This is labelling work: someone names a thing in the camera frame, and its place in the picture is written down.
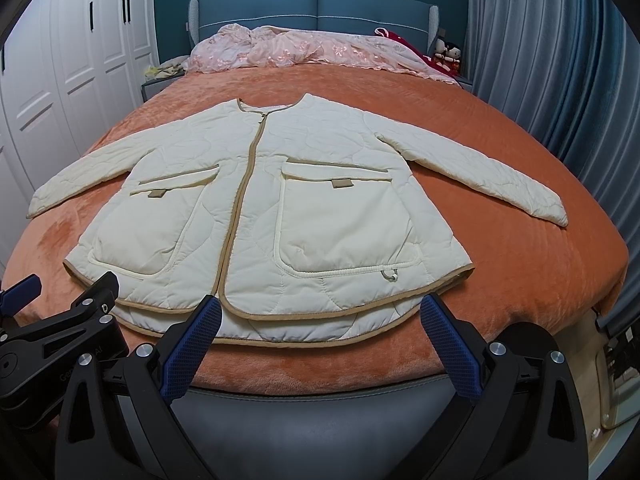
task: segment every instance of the curtain fold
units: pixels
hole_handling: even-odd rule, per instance
[[[469,0],[464,75],[584,184],[629,248],[610,335],[640,316],[640,45],[611,0]]]

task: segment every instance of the pink lace fabric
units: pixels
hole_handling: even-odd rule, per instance
[[[284,67],[315,63],[372,68],[458,84],[428,66],[397,41],[319,30],[269,25],[249,30],[237,23],[221,27],[197,44],[182,66],[187,72],[222,72],[250,66]]]

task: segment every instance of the headboard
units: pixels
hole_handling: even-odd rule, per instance
[[[437,6],[416,0],[191,0],[188,20],[191,46],[228,23],[368,36],[385,27],[427,53],[440,15]]]

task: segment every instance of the curtain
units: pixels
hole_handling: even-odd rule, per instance
[[[464,75],[583,183],[629,248],[625,286],[598,320],[640,316],[640,45],[611,0],[469,0]]]

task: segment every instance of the zipper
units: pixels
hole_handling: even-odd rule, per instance
[[[262,134],[264,132],[264,127],[267,123],[267,117],[271,112],[258,113],[262,116],[262,118],[258,123],[258,131],[255,134],[254,140],[252,140],[251,145],[249,145],[249,159],[246,167],[246,172],[244,173],[244,177],[242,178],[242,182],[240,183],[238,192],[236,193],[229,231],[226,234],[225,243],[222,245],[222,253],[220,255],[220,270],[218,271],[218,276],[216,277],[216,281],[214,283],[212,291],[212,294],[215,294],[216,292],[219,293],[218,297],[221,301],[225,293],[226,273],[228,271],[229,261],[231,260],[231,251],[234,246],[236,232],[238,231],[238,224],[240,223],[240,210],[242,209],[242,202],[244,202],[244,194],[246,192],[246,188],[249,186],[249,179],[251,179],[252,174],[254,174],[255,153],[258,148],[258,142],[260,142],[260,138],[262,137]]]

